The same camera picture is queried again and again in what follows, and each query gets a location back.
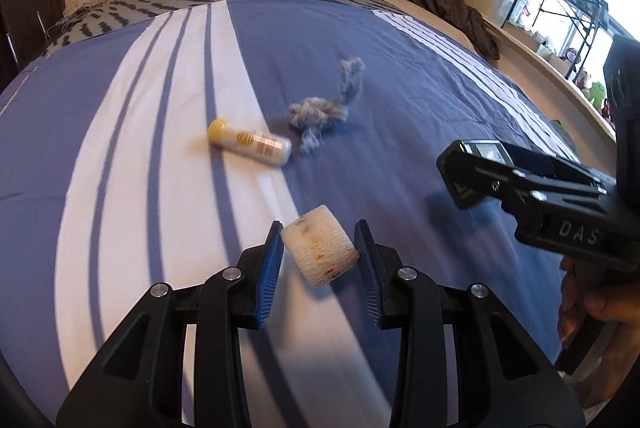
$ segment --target yellow bottle cap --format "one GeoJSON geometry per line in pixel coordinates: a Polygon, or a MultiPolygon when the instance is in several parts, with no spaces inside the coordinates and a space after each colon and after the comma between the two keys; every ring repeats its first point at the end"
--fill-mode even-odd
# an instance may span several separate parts
{"type": "Polygon", "coordinates": [[[222,139],[222,129],[227,124],[226,119],[214,119],[211,121],[209,125],[209,130],[207,130],[207,138],[209,142],[215,145],[220,144],[220,140],[222,139]]]}

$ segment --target metal rack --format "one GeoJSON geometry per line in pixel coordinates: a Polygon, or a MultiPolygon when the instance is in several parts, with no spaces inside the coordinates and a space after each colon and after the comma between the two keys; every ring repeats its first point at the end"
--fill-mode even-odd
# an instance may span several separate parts
{"type": "MultiPolygon", "coordinates": [[[[571,64],[571,67],[568,69],[568,72],[565,76],[566,79],[569,79],[572,75],[572,72],[574,71],[574,67],[576,67],[575,72],[577,75],[577,73],[580,72],[580,69],[587,60],[598,29],[607,29],[609,24],[609,6],[604,0],[558,0],[558,2],[564,10],[564,14],[543,9],[545,0],[542,0],[540,8],[538,9],[538,13],[536,14],[534,24],[538,20],[541,12],[556,14],[558,16],[568,18],[571,21],[572,25],[575,27],[576,32],[582,37],[582,44],[578,49],[578,54],[576,55],[575,60],[571,64]],[[584,55],[584,59],[581,61],[578,68],[577,62],[585,47],[587,49],[587,52],[584,55]]],[[[517,3],[518,0],[513,1],[513,4],[511,5],[504,23],[507,23],[511,18],[511,15],[513,14],[513,10],[515,9],[517,3]]]]}

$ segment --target green stuffed toy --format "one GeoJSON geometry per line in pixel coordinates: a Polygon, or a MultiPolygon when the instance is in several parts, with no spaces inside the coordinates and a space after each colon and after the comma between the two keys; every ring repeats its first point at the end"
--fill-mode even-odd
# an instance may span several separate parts
{"type": "Polygon", "coordinates": [[[587,98],[590,103],[600,110],[602,108],[602,102],[607,97],[607,89],[600,82],[594,82],[589,88],[589,97],[587,98]]]}

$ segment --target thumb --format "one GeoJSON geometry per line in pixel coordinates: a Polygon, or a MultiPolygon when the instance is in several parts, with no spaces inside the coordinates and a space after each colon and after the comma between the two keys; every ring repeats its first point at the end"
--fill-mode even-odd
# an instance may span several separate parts
{"type": "Polygon", "coordinates": [[[584,306],[597,320],[640,326],[640,283],[596,289],[585,296],[584,306]]]}

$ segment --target rope toy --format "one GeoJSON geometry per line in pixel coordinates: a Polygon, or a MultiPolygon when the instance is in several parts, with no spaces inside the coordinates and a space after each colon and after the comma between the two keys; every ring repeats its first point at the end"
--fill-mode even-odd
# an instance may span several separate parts
{"type": "Polygon", "coordinates": [[[327,101],[323,98],[305,98],[301,103],[289,105],[287,121],[302,132],[300,151],[311,152],[320,146],[322,131],[349,117],[347,105],[353,103],[362,91],[364,62],[360,58],[341,60],[342,79],[338,98],[327,101]]]}

